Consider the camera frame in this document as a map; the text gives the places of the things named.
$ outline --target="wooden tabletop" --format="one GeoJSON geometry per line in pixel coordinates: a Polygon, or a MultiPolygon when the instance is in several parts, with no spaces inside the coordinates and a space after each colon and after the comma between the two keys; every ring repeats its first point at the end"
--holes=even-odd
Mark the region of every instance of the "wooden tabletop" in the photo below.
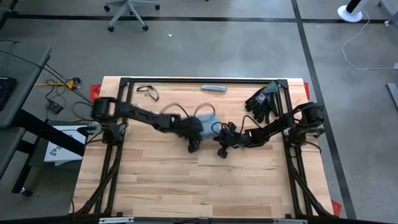
{"type": "MultiPolygon", "coordinates": [[[[116,97],[119,80],[120,77],[104,77],[101,96],[116,97]]],[[[303,80],[291,78],[288,82],[293,108],[307,102],[303,80]]],[[[238,129],[243,116],[252,115],[244,110],[244,101],[262,87],[219,84],[227,86],[228,91],[215,93],[200,91],[204,83],[151,83],[160,95],[156,102],[147,93],[135,92],[140,85],[148,83],[134,84],[131,103],[145,110],[158,113],[170,103],[179,103],[188,114],[193,114],[199,104],[211,103],[222,122],[232,121],[238,129]]],[[[179,108],[167,112],[183,114],[179,108]]],[[[198,112],[202,113],[211,113],[211,109],[198,112]]],[[[283,218],[286,213],[294,215],[281,133],[262,147],[230,148],[228,157],[222,159],[216,154],[220,145],[211,139],[203,141],[200,150],[190,154],[188,142],[182,138],[160,133],[138,121],[128,122],[113,213],[123,212],[124,216],[134,217],[283,218]]],[[[255,128],[255,125],[247,119],[244,128],[255,128]]],[[[106,145],[100,142],[86,147],[73,196],[76,209],[99,184],[105,149],[106,145]]],[[[333,212],[318,149],[306,145],[302,151],[309,188],[325,209],[333,212]]],[[[298,194],[305,211],[299,187],[298,194]]],[[[102,209],[107,198],[108,191],[105,191],[102,209]]]]}

